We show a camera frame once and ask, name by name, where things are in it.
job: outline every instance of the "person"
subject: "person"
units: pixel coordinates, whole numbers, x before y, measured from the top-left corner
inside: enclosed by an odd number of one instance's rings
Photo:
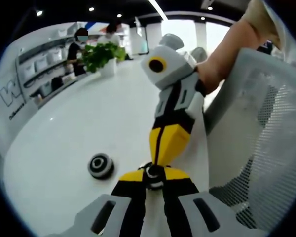
[[[86,28],[79,28],[74,34],[74,42],[69,46],[67,63],[72,64],[74,68],[75,76],[85,74],[84,65],[79,62],[79,59],[82,57],[83,53],[83,42],[79,40],[79,36],[87,36],[88,31]]]
[[[97,43],[114,43],[118,46],[120,46],[120,37],[116,34],[117,26],[114,23],[109,23],[109,25],[106,28],[106,34],[104,36],[100,36],[98,38]]]
[[[226,79],[241,48],[257,49],[270,40],[296,66],[296,0],[251,0],[242,18],[230,27],[204,63],[197,65],[206,93]]]

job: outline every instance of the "round black and white robot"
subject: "round black and white robot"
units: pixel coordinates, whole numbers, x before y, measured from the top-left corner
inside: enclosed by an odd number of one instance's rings
[[[88,163],[88,170],[95,179],[108,179],[114,172],[114,162],[107,154],[98,153]]]

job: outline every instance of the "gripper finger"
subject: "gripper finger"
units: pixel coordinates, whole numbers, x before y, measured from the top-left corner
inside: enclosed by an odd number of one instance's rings
[[[146,212],[146,184],[143,182],[143,175],[143,170],[124,174],[112,191],[114,196],[130,198],[120,237],[140,237]]]
[[[192,237],[187,215],[179,196],[198,193],[197,187],[185,172],[166,167],[163,186],[164,213],[172,237]]]

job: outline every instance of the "human arm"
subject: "human arm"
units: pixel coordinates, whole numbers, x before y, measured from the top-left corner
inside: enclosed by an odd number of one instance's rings
[[[206,86],[207,94],[214,91],[226,79],[241,48],[257,49],[267,39],[277,35],[260,0],[251,0],[244,16],[230,27],[210,57],[197,65],[199,78]]]

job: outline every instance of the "white table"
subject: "white table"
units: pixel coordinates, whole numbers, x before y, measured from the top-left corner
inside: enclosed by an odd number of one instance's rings
[[[6,192],[24,222],[38,236],[60,233],[75,215],[118,178],[150,161],[149,133],[158,102],[139,60],[118,65],[112,78],[90,75],[43,106],[12,143],[4,166]],[[107,153],[116,172],[106,181],[93,179],[87,163]],[[202,116],[189,148],[172,166],[188,172],[200,191],[208,189],[207,144]],[[170,236],[160,193],[147,195],[142,236]]]

